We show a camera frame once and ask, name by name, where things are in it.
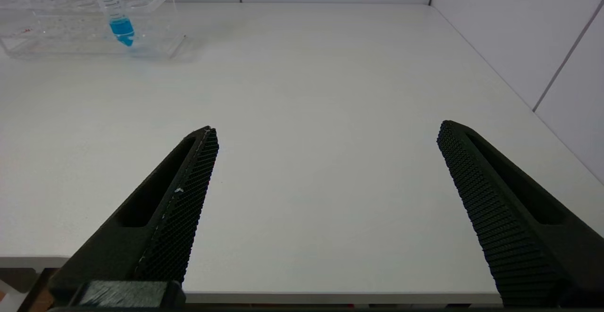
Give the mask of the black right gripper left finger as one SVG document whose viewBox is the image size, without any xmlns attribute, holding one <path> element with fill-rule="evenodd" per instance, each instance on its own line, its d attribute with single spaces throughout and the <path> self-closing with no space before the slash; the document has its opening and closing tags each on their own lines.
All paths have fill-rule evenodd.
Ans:
<svg viewBox="0 0 604 312">
<path fill-rule="evenodd" d="M 181 308 L 218 151 L 216 129 L 188 134 L 52 276 L 54 308 Z"/>
</svg>

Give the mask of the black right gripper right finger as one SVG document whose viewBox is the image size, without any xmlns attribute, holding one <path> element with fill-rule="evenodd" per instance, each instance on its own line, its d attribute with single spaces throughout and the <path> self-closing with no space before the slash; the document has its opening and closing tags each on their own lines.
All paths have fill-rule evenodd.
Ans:
<svg viewBox="0 0 604 312">
<path fill-rule="evenodd" d="M 506 308 L 603 307 L 602 236 L 470 127 L 436 143 Z"/>
</svg>

